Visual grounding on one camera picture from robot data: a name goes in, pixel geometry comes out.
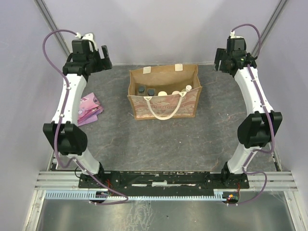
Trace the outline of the cream bottle white cap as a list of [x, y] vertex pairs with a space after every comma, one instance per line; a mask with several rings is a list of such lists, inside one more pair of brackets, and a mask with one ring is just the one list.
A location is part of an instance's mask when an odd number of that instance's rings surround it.
[[176, 91], [173, 91], [173, 92], [172, 92], [172, 95], [177, 95], [177, 94], [179, 94], [179, 93], [180, 93], [180, 92], [176, 90]]

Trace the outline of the aluminium front rail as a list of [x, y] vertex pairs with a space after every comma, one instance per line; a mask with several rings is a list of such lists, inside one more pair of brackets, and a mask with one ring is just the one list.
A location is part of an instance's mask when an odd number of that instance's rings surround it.
[[[297, 191], [293, 175], [288, 172], [267, 172], [265, 191]], [[260, 190], [264, 183], [262, 174], [248, 176], [249, 190]], [[77, 190], [79, 179], [73, 171], [41, 171], [38, 174], [35, 190]]]

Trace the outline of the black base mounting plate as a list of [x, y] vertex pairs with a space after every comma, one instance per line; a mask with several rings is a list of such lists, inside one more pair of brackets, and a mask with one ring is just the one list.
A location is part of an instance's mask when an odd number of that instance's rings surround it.
[[81, 174], [80, 188], [100, 188], [105, 183], [115, 190], [146, 186], [196, 186], [205, 189], [248, 189], [248, 176], [225, 170], [219, 173], [208, 171], [105, 171], [92, 178]]

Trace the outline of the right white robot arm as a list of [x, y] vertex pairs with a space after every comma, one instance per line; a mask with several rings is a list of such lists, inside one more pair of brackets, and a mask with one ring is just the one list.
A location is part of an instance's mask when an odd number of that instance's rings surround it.
[[233, 187], [236, 174], [246, 170], [252, 157], [268, 143], [274, 143], [275, 135], [282, 122], [282, 114], [274, 111], [261, 87], [256, 58], [246, 51], [243, 37], [229, 36], [226, 48], [218, 48], [215, 70], [230, 74], [238, 84], [247, 117], [237, 129], [239, 144], [224, 167], [220, 182], [225, 188]]

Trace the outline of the yellow-green pump lotion bottle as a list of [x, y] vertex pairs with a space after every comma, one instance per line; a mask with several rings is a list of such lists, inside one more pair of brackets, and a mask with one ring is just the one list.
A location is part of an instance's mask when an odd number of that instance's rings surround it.
[[191, 91], [193, 88], [191, 85], [187, 85], [184, 89], [181, 90], [181, 92], [189, 92]]

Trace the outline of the right aluminium frame post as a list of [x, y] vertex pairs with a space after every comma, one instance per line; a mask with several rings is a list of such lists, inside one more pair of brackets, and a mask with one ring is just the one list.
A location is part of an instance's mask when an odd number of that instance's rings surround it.
[[284, 9], [286, 8], [289, 0], [279, 0], [277, 6], [275, 7], [274, 11], [272, 12], [267, 24], [265, 25], [264, 29], [260, 33], [260, 39], [253, 47], [251, 54], [253, 57], [260, 56], [261, 49], [265, 44], [265, 41], [269, 37], [270, 33], [272, 32], [273, 28], [275, 27], [276, 23], [278, 22], [280, 16], [282, 15]]

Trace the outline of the yellow-green bottle white cap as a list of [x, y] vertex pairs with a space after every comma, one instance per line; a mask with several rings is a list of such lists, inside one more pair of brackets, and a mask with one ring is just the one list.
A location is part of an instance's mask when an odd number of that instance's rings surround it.
[[158, 96], [167, 96], [167, 93], [165, 91], [160, 91], [158, 93]]

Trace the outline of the brown canvas tote bag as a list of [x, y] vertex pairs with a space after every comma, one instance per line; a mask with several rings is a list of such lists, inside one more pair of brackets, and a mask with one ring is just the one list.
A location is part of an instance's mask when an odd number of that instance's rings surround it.
[[[202, 86], [198, 78], [198, 65], [173, 64], [148, 66], [129, 72], [128, 99], [136, 120], [195, 117]], [[146, 95], [138, 96], [139, 85], [146, 87]], [[181, 92], [187, 85], [189, 92]], [[155, 89], [155, 96], [147, 90]], [[165, 91], [167, 96], [158, 96]]]

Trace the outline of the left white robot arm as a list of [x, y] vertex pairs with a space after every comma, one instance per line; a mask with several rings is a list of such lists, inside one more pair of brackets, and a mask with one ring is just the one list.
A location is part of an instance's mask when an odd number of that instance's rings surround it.
[[112, 63], [108, 49], [102, 46], [101, 58], [96, 42], [82, 37], [72, 41], [72, 53], [68, 56], [60, 74], [64, 82], [59, 105], [50, 123], [43, 125], [43, 133], [54, 149], [57, 160], [67, 156], [75, 162], [83, 175], [90, 176], [90, 183], [100, 188], [106, 183], [102, 164], [88, 150], [88, 138], [77, 126], [82, 93], [92, 73], [109, 70]]

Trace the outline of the pink printed package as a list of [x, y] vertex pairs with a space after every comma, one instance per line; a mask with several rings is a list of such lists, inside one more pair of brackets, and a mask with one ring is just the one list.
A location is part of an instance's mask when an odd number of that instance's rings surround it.
[[103, 106], [93, 92], [82, 97], [79, 104], [77, 125], [80, 127], [97, 121], [98, 115], [103, 110]]

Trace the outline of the tall clear glass bottle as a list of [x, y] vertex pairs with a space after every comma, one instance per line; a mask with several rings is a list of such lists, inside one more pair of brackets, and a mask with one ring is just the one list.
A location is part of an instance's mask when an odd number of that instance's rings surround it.
[[147, 90], [147, 95], [148, 96], [155, 96], [155, 89], [148, 89]]

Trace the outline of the short clear glass bottle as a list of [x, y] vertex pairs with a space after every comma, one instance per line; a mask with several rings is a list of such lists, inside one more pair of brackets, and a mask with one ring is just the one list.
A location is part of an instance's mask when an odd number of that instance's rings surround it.
[[144, 85], [139, 85], [137, 89], [138, 96], [145, 96], [146, 95], [146, 87]]

